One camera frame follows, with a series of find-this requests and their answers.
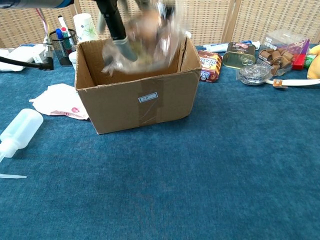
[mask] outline toothpaste tube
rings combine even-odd
[[[260,48],[260,41],[242,41],[243,44],[253,44],[255,50]],[[203,46],[197,46],[198,51],[207,51],[213,53],[225,53],[228,49],[229,43],[216,43],[216,44],[205,44]]]

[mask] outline clear plastic bag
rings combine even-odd
[[[307,44],[307,37],[285,28],[268,32],[260,47],[256,63],[269,68],[273,76],[282,76],[292,70],[296,57]]]
[[[136,74],[168,67],[185,38],[185,29],[181,27],[181,8],[178,0],[170,3],[151,0],[148,9],[124,25],[137,60],[124,57],[112,39],[108,39],[102,50],[102,71]]]

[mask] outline mesh pencil cup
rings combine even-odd
[[[76,50],[77,38],[76,31],[69,29],[70,36],[63,39],[58,38],[56,31],[50,32],[50,39],[55,51],[55,54],[62,66],[72,66],[69,60],[69,54]]]

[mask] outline white squeeze bottle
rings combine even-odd
[[[39,112],[22,109],[0,135],[0,162],[3,158],[12,158],[18,149],[25,148],[43,122]]]

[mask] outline woven room divider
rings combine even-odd
[[[183,24],[196,45],[242,40],[262,40],[267,32],[287,28],[303,34],[313,43],[320,41],[320,0],[181,0]],[[129,15],[119,1],[126,22],[137,13],[134,0],[128,1]],[[97,23],[99,10],[92,0],[76,0],[75,5],[61,9],[43,9],[51,29],[60,26],[63,15],[69,28],[73,16],[90,13]],[[101,38],[108,38],[109,32]],[[0,9],[0,48],[25,43],[41,43],[44,28],[34,9]]]
[[[235,14],[233,41],[261,41],[279,28],[320,41],[320,0],[241,0]]]
[[[42,9],[50,30],[60,27],[58,16],[62,15],[69,28],[75,27],[75,8]],[[15,48],[20,44],[42,43],[44,25],[35,9],[0,9],[0,48]]]

